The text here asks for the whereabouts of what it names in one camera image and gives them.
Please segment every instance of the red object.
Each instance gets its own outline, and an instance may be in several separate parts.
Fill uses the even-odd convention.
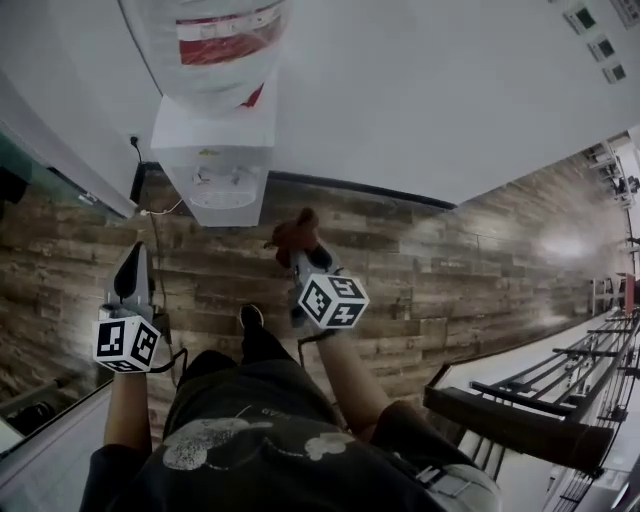
[[[221,64],[271,46],[284,30],[282,2],[228,16],[177,20],[180,62],[185,66]]]
[[[630,315],[633,312],[634,300],[635,300],[635,284],[636,278],[631,274],[627,274],[625,277],[624,286],[624,313]]]
[[[256,103],[258,103],[258,98],[260,98],[260,95],[262,94],[262,88],[264,87],[264,84],[262,84],[260,87],[258,87],[255,91],[253,91],[253,93],[251,94],[251,96],[249,96],[249,99],[247,101],[245,101],[242,106],[243,107],[255,107]]]
[[[271,242],[278,248],[276,260],[284,268],[291,268],[290,251],[313,252],[318,248],[318,215],[311,208],[303,208],[296,220],[284,222],[273,230]]]

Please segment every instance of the black shirt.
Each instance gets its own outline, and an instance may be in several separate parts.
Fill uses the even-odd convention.
[[[81,511],[498,510],[487,508],[495,484],[408,404],[387,408],[363,443],[290,361],[186,382],[164,435],[148,459],[118,445],[96,451]],[[443,478],[455,471],[462,480]]]

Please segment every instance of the wooden floor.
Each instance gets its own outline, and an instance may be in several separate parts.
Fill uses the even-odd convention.
[[[177,195],[162,175],[147,179],[151,207]],[[321,236],[366,284],[371,306],[354,342],[393,397],[418,401],[445,361],[490,354],[564,330],[586,318],[593,276],[631,270],[619,250],[625,214],[582,157],[560,162],[455,211],[343,190],[270,180],[259,227],[204,229],[184,206],[156,217],[173,340],[190,357],[216,348],[239,357],[238,307],[264,307],[267,327],[295,353],[287,273],[265,249],[273,226],[303,206]],[[155,250],[149,217],[107,221],[55,205],[34,191],[0,223],[0,397],[63,374],[96,378],[92,321],[103,279],[136,240]],[[162,294],[155,301],[162,304]],[[315,347],[308,370],[330,392]],[[165,346],[156,364],[168,358]],[[174,395],[169,374],[151,376],[156,440]]]

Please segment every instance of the red label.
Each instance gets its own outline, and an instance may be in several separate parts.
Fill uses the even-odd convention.
[[[182,64],[231,62],[270,46],[282,35],[281,3],[245,14],[178,20]]]

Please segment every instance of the black wire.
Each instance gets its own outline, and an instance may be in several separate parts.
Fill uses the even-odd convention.
[[[189,359],[189,351],[186,348],[180,349],[178,353],[173,356],[171,358],[171,361],[169,361],[167,364],[159,366],[158,368],[151,368],[151,370],[149,370],[149,373],[164,373],[167,370],[170,370],[175,366],[176,361],[182,354],[184,354],[184,359],[182,360],[182,374],[184,375],[184,372],[187,369],[187,361]]]
[[[138,152],[138,163],[141,164],[142,154],[140,153],[140,148],[138,147],[138,137],[131,137],[129,139],[129,144],[131,144],[134,148],[136,148],[136,151]]]
[[[145,196],[147,198],[147,203],[150,203],[150,199],[149,199],[149,192],[145,189]],[[167,290],[164,286],[164,269],[163,269],[163,260],[164,260],[164,253],[162,251],[162,243],[160,242],[160,233],[158,231],[158,226],[156,225],[156,221],[153,218],[153,215],[149,215],[149,219],[151,220],[151,226],[153,228],[153,236],[155,238],[155,242],[156,242],[156,256],[158,259],[158,272],[156,272],[155,274],[158,276],[158,281],[160,281],[160,291],[162,292],[162,309],[166,311],[167,309]],[[178,352],[178,354],[176,354],[175,356],[173,355],[173,346],[171,345],[171,343],[169,343],[169,338],[167,338],[165,336],[165,341],[167,342],[167,348],[169,349],[169,356],[171,357],[171,360],[173,362],[175,362],[176,358],[178,357],[178,354],[180,354],[182,351]],[[187,366],[186,366],[186,361],[187,358],[185,357],[185,361],[183,364],[183,370],[182,372],[184,373],[184,370],[186,370]],[[171,365],[165,365],[164,367],[165,370],[171,370],[171,382],[173,382],[173,385],[177,388],[178,387],[178,381],[176,379],[176,372],[175,372],[175,368],[173,363],[171,363]]]
[[[320,334],[315,334],[313,336],[309,336],[308,338],[303,338],[301,340],[298,340],[298,359],[300,360],[300,366],[304,368],[304,355],[302,353],[302,345],[305,345],[307,343],[314,343],[317,341],[326,340],[327,338],[331,338],[332,336],[335,336],[336,333],[337,331],[335,329],[325,329]]]

